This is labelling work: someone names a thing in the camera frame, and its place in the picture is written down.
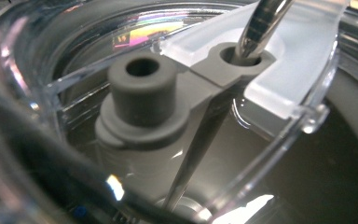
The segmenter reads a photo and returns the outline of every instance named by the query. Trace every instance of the food processor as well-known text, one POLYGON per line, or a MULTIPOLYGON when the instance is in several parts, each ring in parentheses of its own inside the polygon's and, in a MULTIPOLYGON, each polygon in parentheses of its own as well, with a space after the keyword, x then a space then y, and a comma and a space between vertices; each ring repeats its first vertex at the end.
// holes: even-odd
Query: food processor
POLYGON ((5 7, 0 223, 358 223, 350 4, 5 7))

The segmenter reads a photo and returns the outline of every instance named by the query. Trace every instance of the food processor bowl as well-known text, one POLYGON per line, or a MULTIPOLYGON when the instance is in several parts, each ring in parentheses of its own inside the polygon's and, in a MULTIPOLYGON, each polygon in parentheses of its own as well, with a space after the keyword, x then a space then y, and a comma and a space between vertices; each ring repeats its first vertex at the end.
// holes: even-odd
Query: food processor bowl
MULTIPOLYGON (((0 223, 358 223, 358 11, 348 8, 340 18, 332 67, 301 102, 309 110, 291 118, 242 94, 279 61, 269 49, 255 75, 227 88, 203 77, 202 69, 219 65, 161 56, 164 41, 254 4, 42 0, 1 11, 0 223), (151 89, 137 89, 121 106, 138 109, 117 112, 124 107, 114 107, 115 97, 128 95, 108 76, 119 69, 134 80, 166 69, 159 76, 172 72, 178 90, 149 99, 151 89), (312 97, 327 90, 314 105, 312 97), (151 103, 134 103, 140 98, 151 103), (154 110, 166 105, 181 110, 154 110), (155 122, 135 121, 149 111, 155 122), (115 113, 133 123, 111 121, 115 113), (190 151, 205 144, 205 154, 190 151), (172 182, 195 157, 194 173, 184 172, 185 192, 168 209, 170 189, 181 187, 172 182)), ((210 46, 211 55, 222 46, 210 46)), ((160 81, 150 82, 153 90, 160 81)))

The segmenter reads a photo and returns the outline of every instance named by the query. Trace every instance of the metal shaft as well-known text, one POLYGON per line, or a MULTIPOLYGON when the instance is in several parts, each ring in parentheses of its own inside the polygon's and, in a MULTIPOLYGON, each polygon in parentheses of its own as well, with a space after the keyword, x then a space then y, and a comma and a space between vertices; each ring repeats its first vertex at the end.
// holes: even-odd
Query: metal shaft
POLYGON ((246 25, 231 63, 255 65, 293 0, 261 0, 246 25))

